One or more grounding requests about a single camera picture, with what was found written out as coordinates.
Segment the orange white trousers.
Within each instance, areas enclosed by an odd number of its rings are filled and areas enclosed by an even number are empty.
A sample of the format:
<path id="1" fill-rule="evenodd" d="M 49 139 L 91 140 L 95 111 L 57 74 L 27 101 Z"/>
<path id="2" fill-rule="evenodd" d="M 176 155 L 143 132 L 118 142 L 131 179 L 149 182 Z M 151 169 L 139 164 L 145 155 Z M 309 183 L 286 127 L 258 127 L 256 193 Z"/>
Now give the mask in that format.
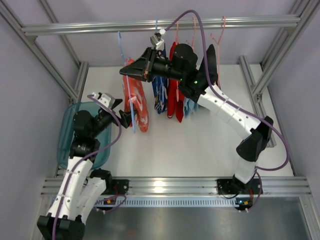
<path id="1" fill-rule="evenodd" d="M 134 119 L 139 130 L 146 133 L 149 129 L 150 118 L 143 84 L 141 81 L 126 75 L 123 75 L 122 79 L 124 111 L 131 111 L 130 103 L 132 103 L 133 109 L 136 111 Z"/>

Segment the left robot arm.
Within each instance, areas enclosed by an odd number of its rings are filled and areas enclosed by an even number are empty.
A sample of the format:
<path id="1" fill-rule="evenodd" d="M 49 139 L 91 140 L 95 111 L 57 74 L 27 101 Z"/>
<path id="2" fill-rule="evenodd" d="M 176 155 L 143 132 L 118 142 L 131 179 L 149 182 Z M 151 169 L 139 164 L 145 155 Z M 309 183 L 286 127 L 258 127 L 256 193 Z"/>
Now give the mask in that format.
<path id="1" fill-rule="evenodd" d="M 63 181 L 46 215 L 39 216 L 37 227 L 46 240 L 81 240 L 88 216 L 99 196 L 112 188 L 110 171 L 92 170 L 100 142 L 98 135 L 111 124 L 128 128 L 130 112 L 107 112 L 103 108 L 92 116 L 80 110 L 73 116 L 74 138 Z"/>

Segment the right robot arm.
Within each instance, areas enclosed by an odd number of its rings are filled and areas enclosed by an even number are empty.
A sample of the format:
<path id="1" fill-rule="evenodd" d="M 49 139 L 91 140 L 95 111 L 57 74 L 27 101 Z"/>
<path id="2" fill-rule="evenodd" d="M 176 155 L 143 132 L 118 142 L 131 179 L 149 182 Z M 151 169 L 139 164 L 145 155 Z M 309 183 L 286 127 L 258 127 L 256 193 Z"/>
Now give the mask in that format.
<path id="1" fill-rule="evenodd" d="M 274 121 L 268 116 L 259 120 L 243 112 L 219 89 L 215 84 L 218 70 L 213 45 L 207 48 L 200 67 L 196 66 L 198 57 L 188 44 L 177 44 L 170 58 L 162 58 L 160 53 L 148 47 L 141 57 L 121 68 L 119 73 L 143 82 L 152 82 L 156 77 L 176 80 L 179 91 L 186 98 L 210 110 L 232 127 L 242 139 L 236 147 L 239 161 L 232 179 L 219 187 L 219 193 L 248 193 L 256 174 L 256 162 L 270 141 Z"/>

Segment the blue patterned trousers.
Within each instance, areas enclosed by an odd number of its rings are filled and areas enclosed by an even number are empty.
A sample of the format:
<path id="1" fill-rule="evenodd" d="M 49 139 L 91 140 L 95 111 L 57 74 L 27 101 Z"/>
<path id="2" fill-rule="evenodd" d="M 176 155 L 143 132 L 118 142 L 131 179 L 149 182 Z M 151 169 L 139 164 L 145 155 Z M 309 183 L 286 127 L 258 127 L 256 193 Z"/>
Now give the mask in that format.
<path id="1" fill-rule="evenodd" d="M 168 102 L 168 79 L 161 76 L 154 76 L 152 81 L 152 89 L 154 95 L 154 109 L 158 114 L 167 110 Z"/>

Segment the red trousers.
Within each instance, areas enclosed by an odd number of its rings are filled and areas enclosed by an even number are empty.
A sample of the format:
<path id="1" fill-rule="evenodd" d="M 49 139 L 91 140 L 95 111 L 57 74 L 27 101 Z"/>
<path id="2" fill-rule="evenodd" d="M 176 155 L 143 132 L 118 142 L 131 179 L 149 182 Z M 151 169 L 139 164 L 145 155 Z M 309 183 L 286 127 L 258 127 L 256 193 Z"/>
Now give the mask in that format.
<path id="1" fill-rule="evenodd" d="M 184 118 L 184 100 L 185 97 L 179 90 L 179 81 L 175 79 L 168 80 L 167 89 L 167 117 L 169 119 L 176 117 L 179 123 Z"/>

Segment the pink hanger with red trousers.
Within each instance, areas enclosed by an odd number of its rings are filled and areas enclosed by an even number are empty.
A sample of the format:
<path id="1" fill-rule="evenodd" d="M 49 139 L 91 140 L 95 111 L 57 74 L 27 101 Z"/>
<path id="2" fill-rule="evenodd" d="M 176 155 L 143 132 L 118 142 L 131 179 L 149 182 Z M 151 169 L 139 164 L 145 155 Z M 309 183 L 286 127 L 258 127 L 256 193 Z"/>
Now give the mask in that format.
<path id="1" fill-rule="evenodd" d="M 175 48 L 176 46 L 179 44 L 179 22 L 177 21 L 176 22 L 176 31 L 175 31 L 175 36 L 174 36 L 174 42 L 173 42 L 173 55 L 174 55 L 174 52 L 175 52 Z M 175 81 L 175 98 L 176 98 L 176 103 L 179 102 L 179 81 Z"/>

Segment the light blue trousers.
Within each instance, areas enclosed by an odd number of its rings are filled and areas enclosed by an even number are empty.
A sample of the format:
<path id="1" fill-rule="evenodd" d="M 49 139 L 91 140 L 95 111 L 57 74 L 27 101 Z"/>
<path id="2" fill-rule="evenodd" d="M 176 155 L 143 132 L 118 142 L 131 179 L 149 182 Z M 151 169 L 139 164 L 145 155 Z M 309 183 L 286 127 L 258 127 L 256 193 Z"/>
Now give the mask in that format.
<path id="1" fill-rule="evenodd" d="M 193 112 L 199 111 L 199 104 L 194 102 L 193 100 L 185 97 L 183 102 L 183 115 L 185 118 L 187 118 L 189 115 L 191 115 Z"/>

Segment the black trousers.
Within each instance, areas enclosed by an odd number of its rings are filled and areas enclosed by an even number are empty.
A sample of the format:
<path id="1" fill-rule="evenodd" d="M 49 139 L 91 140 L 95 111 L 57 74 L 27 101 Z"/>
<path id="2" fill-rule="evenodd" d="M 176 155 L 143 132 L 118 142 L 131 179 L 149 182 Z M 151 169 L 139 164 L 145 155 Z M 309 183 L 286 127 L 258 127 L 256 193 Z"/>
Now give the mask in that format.
<path id="1" fill-rule="evenodd" d="M 217 58 L 216 58 L 216 50 L 213 44 L 210 44 L 206 50 L 207 55 L 207 65 L 208 65 L 208 73 L 211 84 L 216 84 L 218 82 L 218 69 L 217 69 Z M 199 67 L 196 80 L 202 90 L 205 90 L 209 84 L 206 77 L 206 69 L 205 69 L 205 59 L 202 59 L 201 65 Z"/>

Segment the pink hanger with black trousers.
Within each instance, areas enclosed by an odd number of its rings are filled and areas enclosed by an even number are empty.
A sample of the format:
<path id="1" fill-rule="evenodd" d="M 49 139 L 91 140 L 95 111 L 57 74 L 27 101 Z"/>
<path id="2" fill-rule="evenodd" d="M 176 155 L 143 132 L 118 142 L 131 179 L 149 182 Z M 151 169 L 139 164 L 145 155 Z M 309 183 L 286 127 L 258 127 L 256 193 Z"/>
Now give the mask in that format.
<path id="1" fill-rule="evenodd" d="M 221 25 L 222 26 L 222 30 L 221 30 L 221 33 L 219 35 L 219 38 L 216 39 L 214 37 L 214 34 L 211 33 L 210 34 L 210 37 L 211 37 L 211 41 L 212 43 L 215 43 L 216 44 L 216 47 L 217 47 L 217 57 L 216 57 L 216 60 L 217 60 L 217 73 L 218 73 L 218 79 L 217 79 L 217 82 L 216 82 L 216 85 L 221 89 L 221 82 L 220 82 L 220 65 L 221 65 L 221 41 L 222 41 L 222 38 L 223 38 L 223 35 L 224 35 L 224 31 L 226 29 L 226 16 L 223 15 L 222 16 L 222 20 L 223 20 L 223 24 Z"/>

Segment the teal plastic tray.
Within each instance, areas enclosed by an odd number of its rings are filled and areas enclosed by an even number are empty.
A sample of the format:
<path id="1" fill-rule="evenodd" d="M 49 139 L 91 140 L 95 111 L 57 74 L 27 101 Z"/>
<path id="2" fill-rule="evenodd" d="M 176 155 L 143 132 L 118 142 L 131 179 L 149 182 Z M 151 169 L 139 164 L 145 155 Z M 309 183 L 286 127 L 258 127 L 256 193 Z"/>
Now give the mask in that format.
<path id="1" fill-rule="evenodd" d="M 81 110 L 88 111 L 93 117 L 98 114 L 100 107 L 94 102 L 78 102 L 73 104 L 67 108 L 64 112 L 61 129 L 60 129 L 60 137 L 57 148 L 57 163 L 63 168 L 67 169 L 68 159 L 70 154 L 70 148 L 72 145 L 72 141 L 74 138 L 74 130 L 73 130 L 73 117 L 74 115 Z M 112 135 L 112 126 L 108 126 L 104 131 L 102 131 L 98 136 L 97 140 L 100 142 L 99 149 L 105 147 L 106 145 L 111 143 L 111 135 Z M 110 156 L 111 147 L 99 152 L 96 156 L 95 162 L 92 165 L 92 170 L 98 169 L 102 167 L 108 160 Z"/>

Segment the aluminium frame left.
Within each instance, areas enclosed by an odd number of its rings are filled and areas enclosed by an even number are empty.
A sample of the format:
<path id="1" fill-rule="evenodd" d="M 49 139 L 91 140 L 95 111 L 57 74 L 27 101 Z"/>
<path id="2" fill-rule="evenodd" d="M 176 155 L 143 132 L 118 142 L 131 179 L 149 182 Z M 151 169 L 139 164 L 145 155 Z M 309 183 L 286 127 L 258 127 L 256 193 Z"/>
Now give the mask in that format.
<path id="1" fill-rule="evenodd" d="M 58 17 L 48 0 L 9 0 L 0 2 L 0 19 L 8 24 L 42 68 L 66 93 L 68 101 L 79 102 L 89 64 L 81 62 L 66 35 L 27 35 L 27 25 L 57 24 Z"/>

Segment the aluminium frame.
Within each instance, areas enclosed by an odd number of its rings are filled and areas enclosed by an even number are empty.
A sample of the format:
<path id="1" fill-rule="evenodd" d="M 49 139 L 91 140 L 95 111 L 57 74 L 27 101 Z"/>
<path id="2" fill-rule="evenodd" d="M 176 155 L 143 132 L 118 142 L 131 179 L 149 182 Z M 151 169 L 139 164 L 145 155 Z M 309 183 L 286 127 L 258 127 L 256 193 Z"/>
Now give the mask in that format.
<path id="1" fill-rule="evenodd" d="M 79 102 L 89 64 L 81 62 L 66 35 L 27 35 L 27 25 L 57 24 L 58 17 L 48 0 L 9 0 L 0 2 L 0 19 L 8 24 L 42 68 L 66 93 L 68 101 Z"/>
<path id="2" fill-rule="evenodd" d="M 262 74 L 258 80 L 254 78 L 247 57 L 241 55 L 238 58 L 253 112 L 257 116 L 261 118 L 266 117 L 267 113 L 263 104 L 263 93 L 279 66 L 288 56 L 319 10 L 320 2 L 318 0 L 296 0 L 294 2 L 289 12 L 296 14 L 298 22 L 293 26 L 283 26 L 277 32 L 260 62 Z"/>

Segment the aluminium hanging rail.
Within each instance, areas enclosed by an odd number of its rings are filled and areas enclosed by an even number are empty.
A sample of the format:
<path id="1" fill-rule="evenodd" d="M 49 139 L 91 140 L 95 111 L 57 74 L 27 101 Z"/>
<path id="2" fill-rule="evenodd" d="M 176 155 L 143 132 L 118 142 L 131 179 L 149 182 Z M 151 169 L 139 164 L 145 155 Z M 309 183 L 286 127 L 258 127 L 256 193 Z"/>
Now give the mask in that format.
<path id="1" fill-rule="evenodd" d="M 196 19 L 196 28 L 221 29 L 221 18 L 205 18 L 201 23 Z M 226 29 L 235 28 L 281 28 L 292 27 L 298 22 L 295 14 L 286 15 L 263 15 L 249 17 L 226 17 Z M 193 30 L 192 17 L 183 17 L 178 20 L 178 30 Z M 174 31 L 176 23 L 172 20 L 158 20 L 158 29 Z M 87 22 L 87 23 L 48 23 L 28 24 L 21 27 L 26 36 L 51 36 L 91 33 L 116 33 L 116 32 L 155 32 L 156 20 L 118 21 L 118 22 Z"/>

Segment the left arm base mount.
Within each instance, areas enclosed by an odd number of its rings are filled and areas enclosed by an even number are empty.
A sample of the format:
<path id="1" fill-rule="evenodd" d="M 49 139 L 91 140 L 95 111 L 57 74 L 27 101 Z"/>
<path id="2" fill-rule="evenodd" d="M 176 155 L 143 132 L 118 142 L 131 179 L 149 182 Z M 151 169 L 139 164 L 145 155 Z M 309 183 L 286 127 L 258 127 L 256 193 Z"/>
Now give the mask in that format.
<path id="1" fill-rule="evenodd" d="M 126 195 L 129 190 L 129 179 L 126 178 L 113 178 L 111 181 L 111 187 L 109 189 L 109 195 Z"/>

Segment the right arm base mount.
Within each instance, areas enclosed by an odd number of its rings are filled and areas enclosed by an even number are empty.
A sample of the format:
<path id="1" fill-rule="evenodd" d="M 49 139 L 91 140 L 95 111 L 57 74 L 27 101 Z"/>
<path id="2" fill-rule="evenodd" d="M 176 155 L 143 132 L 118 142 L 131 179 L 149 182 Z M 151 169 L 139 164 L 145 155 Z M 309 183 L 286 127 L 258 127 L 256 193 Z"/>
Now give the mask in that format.
<path id="1" fill-rule="evenodd" d="M 248 183 L 243 183 L 235 177 L 219 178 L 216 183 L 220 196 L 249 195 L 250 190 L 254 195 L 257 195 L 262 190 L 262 185 L 258 178 L 252 178 Z"/>

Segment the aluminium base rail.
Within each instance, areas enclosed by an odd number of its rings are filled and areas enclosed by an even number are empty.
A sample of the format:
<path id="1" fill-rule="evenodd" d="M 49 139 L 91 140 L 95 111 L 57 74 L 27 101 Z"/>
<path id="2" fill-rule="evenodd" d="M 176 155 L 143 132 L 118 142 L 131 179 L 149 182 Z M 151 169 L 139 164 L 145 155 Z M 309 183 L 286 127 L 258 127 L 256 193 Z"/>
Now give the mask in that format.
<path id="1" fill-rule="evenodd" d="M 219 197 L 218 179 L 230 177 L 113 177 L 129 179 L 130 197 Z M 262 177 L 262 197 L 309 197 L 312 195 L 305 177 Z"/>

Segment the aluminium frame right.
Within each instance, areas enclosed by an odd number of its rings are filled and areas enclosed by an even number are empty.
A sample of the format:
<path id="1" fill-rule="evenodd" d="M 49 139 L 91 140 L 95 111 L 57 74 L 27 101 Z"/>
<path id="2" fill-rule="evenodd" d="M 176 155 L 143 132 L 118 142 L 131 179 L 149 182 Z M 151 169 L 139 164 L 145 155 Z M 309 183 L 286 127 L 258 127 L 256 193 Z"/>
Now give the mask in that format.
<path id="1" fill-rule="evenodd" d="M 320 2 L 318 0 L 296 0 L 294 2 L 289 12 L 296 14 L 298 22 L 293 26 L 283 26 L 277 32 L 260 62 L 262 74 L 258 80 L 254 78 L 247 57 L 241 55 L 238 58 L 253 112 L 257 116 L 261 118 L 266 117 L 267 113 L 263 104 L 263 93 L 279 66 L 288 56 L 319 10 Z"/>

